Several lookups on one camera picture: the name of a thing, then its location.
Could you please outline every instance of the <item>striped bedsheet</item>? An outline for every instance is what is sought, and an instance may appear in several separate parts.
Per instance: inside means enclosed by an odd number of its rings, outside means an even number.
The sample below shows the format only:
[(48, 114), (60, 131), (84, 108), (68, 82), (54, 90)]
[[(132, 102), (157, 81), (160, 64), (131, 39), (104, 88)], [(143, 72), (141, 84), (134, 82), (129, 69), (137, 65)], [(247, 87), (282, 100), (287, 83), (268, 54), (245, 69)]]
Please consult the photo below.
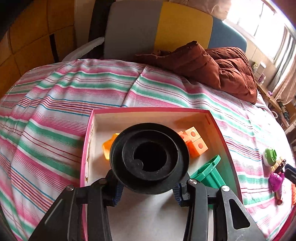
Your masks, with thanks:
[(243, 204), (267, 240), (291, 212), (269, 191), (266, 147), (295, 166), (286, 136), (258, 96), (255, 105), (157, 68), (118, 60), (76, 60), (35, 68), (0, 100), (0, 202), (18, 240), (27, 240), (68, 184), (79, 186), (83, 141), (96, 108), (210, 110), (229, 148)]

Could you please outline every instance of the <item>box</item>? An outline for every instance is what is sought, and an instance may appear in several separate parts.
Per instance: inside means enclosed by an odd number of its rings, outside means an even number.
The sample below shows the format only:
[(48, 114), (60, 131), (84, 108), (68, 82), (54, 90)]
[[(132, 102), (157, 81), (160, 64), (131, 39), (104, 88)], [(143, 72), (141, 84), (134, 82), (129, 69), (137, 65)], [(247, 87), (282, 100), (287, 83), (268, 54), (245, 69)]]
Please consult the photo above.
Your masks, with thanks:
[[(105, 177), (111, 169), (104, 157), (102, 144), (114, 133), (139, 123), (152, 122), (168, 126), (176, 132), (194, 126), (208, 150), (201, 156), (190, 159), (188, 173), (192, 175), (215, 155), (221, 161), (216, 166), (240, 200), (241, 192), (232, 159), (225, 140), (210, 111), (187, 108), (130, 107), (93, 110), (86, 131), (83, 147), (80, 186), (91, 185)], [(82, 218), (87, 240), (87, 205)], [(141, 195), (124, 188), (121, 201), (116, 207), (108, 207), (109, 223), (114, 241), (130, 240), (183, 240), (188, 208), (179, 207), (170, 190), (159, 195)], [(209, 218), (209, 235), (213, 234), (213, 220)]]

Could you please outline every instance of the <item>silver screw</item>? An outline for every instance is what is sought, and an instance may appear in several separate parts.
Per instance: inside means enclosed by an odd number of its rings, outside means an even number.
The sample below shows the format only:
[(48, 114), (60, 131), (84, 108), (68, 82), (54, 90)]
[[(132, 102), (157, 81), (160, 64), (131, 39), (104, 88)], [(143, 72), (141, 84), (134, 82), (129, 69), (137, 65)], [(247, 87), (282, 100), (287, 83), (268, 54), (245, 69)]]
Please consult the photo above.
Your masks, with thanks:
[(195, 185), (195, 184), (197, 184), (197, 180), (195, 180), (195, 179), (189, 179), (188, 180), (188, 183), (191, 184), (191, 185)]
[(222, 186), (221, 189), (222, 189), (224, 192), (229, 192), (229, 190), (230, 190), (229, 186), (226, 186), (226, 185)]
[(67, 190), (67, 191), (73, 191), (73, 190), (74, 190), (74, 186), (73, 186), (73, 185), (68, 185), (68, 186), (66, 187), (66, 190)]
[(101, 185), (107, 184), (107, 179), (106, 178), (99, 179), (99, 184), (101, 184)]

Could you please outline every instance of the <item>window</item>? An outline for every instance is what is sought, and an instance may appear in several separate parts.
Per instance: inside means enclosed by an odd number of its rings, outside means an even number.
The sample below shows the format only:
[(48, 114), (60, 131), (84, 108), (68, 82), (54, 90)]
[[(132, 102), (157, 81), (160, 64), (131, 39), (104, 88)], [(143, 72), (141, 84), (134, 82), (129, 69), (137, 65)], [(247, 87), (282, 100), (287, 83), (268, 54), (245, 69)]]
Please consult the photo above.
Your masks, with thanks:
[(261, 0), (232, 0), (226, 21), (265, 55), (275, 58), (283, 40), (284, 23)]

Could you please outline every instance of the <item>headboard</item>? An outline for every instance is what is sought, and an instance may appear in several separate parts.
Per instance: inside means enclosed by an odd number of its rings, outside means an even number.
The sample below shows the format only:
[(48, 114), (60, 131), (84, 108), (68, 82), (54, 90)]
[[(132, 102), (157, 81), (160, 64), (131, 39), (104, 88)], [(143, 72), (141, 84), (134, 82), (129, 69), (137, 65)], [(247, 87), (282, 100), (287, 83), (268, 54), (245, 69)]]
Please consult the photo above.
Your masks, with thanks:
[(204, 49), (239, 47), (245, 52), (247, 48), (239, 32), (200, 10), (171, 2), (125, 0), (110, 8), (104, 58), (174, 51), (193, 40)]

